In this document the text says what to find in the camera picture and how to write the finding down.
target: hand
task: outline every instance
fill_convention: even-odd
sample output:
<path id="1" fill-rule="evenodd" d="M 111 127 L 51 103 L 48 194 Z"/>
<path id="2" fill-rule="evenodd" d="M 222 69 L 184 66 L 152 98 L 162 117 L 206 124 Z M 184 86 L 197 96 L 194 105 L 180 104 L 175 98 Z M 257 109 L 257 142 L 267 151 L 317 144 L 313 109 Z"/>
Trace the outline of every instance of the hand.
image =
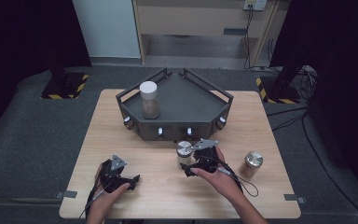
<path id="1" fill-rule="evenodd" d="M 216 146 L 216 153 L 217 157 L 221 161 L 225 162 L 225 157 L 218 146 Z M 227 199 L 238 197 L 239 194 L 243 195 L 234 179 L 231 176 L 218 171 L 217 169 L 212 174 L 200 168 L 191 168 L 190 171 L 195 175 L 206 179 L 214 187 L 214 189 L 216 189 L 217 192 L 219 192 Z"/>
<path id="2" fill-rule="evenodd" d="M 100 173 L 102 166 L 98 168 L 97 174 L 95 175 L 95 179 L 98 178 L 98 174 Z M 98 182 L 98 188 L 95 190 L 95 194 L 98 194 L 103 190 L 103 186 L 100 182 Z M 118 187 L 112 193 L 108 193 L 103 191 L 102 195 L 91 204 L 89 208 L 89 216 L 87 218 L 87 224 L 101 224 L 106 216 L 109 214 L 110 210 L 112 209 L 113 203 L 120 197 L 122 193 L 124 193 L 127 188 L 130 186 L 130 183 L 125 183 Z"/>

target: gray carpet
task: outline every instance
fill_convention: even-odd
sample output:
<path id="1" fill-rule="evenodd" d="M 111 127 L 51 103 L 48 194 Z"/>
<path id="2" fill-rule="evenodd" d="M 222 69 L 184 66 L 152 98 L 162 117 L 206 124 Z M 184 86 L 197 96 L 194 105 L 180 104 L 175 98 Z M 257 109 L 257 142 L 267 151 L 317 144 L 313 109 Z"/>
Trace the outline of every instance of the gray carpet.
<path id="1" fill-rule="evenodd" d="M 42 100 L 50 73 L 23 80 L 0 119 L 0 199 L 53 199 L 70 180 L 77 155 L 89 127 L 99 94 L 104 89 L 126 89 L 160 68 L 94 66 L 72 68 L 89 74 L 75 100 Z M 177 72 L 180 69 L 169 69 Z M 258 91 L 261 75 L 244 70 L 191 69 L 227 91 Z M 300 80 L 294 82 L 299 88 Z M 306 106 L 264 104 L 267 114 Z M 305 110 L 270 116 L 271 128 L 301 116 Z M 310 116 L 304 119 L 310 141 L 325 169 L 358 206 L 358 181 L 350 170 L 338 169 L 328 159 Z M 274 132 L 295 194 L 304 197 L 298 219 L 271 219 L 270 223 L 358 223 L 358 211 L 328 178 L 303 132 L 301 120 Z M 59 203 L 8 203 L 0 201 L 0 223 L 84 223 L 60 218 Z"/>

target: black and yellow hazard tape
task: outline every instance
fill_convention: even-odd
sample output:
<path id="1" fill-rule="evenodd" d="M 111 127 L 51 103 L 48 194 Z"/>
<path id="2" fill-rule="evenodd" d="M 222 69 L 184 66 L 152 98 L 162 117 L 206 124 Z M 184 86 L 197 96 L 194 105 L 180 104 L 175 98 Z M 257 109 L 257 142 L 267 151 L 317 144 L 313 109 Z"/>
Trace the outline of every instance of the black and yellow hazard tape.
<path id="1" fill-rule="evenodd" d="M 77 90 L 76 92 L 71 92 L 69 94 L 61 94 L 57 91 L 53 91 L 53 92 L 48 92 L 48 91 L 44 91 L 42 93 L 41 98 L 42 99 L 52 99 L 52 100 L 61 100 L 61 99 L 76 99 L 81 91 L 83 90 L 84 86 L 86 85 L 86 81 L 89 78 L 89 75 L 82 75 L 82 77 L 79 78 L 78 82 L 77 82 Z"/>
<path id="2" fill-rule="evenodd" d="M 271 103 L 271 104 L 301 104 L 299 99 L 270 99 L 267 91 L 263 85 L 263 82 L 260 78 L 258 78 L 256 81 L 258 90 L 260 91 L 260 97 L 261 100 L 264 103 Z"/>

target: person's left hand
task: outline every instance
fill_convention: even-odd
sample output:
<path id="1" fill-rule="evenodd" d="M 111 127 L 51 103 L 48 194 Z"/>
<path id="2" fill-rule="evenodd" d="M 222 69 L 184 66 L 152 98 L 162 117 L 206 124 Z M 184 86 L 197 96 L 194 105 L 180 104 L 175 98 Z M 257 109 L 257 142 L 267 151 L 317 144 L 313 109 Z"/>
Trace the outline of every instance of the person's left hand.
<path id="1" fill-rule="evenodd" d="M 98 178 L 98 174 L 100 173 L 102 166 L 98 168 L 97 174 L 95 175 L 95 179 Z M 95 190 L 94 196 L 97 195 L 101 190 L 103 190 L 103 186 L 100 182 L 98 182 L 99 186 L 97 190 Z M 130 187 L 130 183 L 125 183 L 118 187 L 112 193 L 108 193 L 103 191 L 102 195 L 91 204 L 89 208 L 89 215 L 87 218 L 87 224 L 101 224 L 106 216 L 109 214 L 112 209 L 113 203 L 120 197 L 122 193 L 124 193 L 127 188 Z"/>

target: silver lid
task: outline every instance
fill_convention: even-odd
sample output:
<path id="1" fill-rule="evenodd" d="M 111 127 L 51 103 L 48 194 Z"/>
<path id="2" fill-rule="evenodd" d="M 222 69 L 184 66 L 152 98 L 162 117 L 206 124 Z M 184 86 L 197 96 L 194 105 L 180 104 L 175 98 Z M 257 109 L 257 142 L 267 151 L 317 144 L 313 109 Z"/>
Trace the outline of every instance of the silver lid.
<path id="1" fill-rule="evenodd" d="M 182 141 L 178 143 L 178 146 L 176 147 L 176 153 L 180 157 L 184 157 L 184 158 L 189 157 L 191 156 L 192 152 L 193 150 L 191 149 L 191 143 L 187 141 Z"/>
<path id="2" fill-rule="evenodd" d="M 263 157 L 260 153 L 250 151 L 245 157 L 246 163 L 253 167 L 260 167 L 263 164 Z"/>

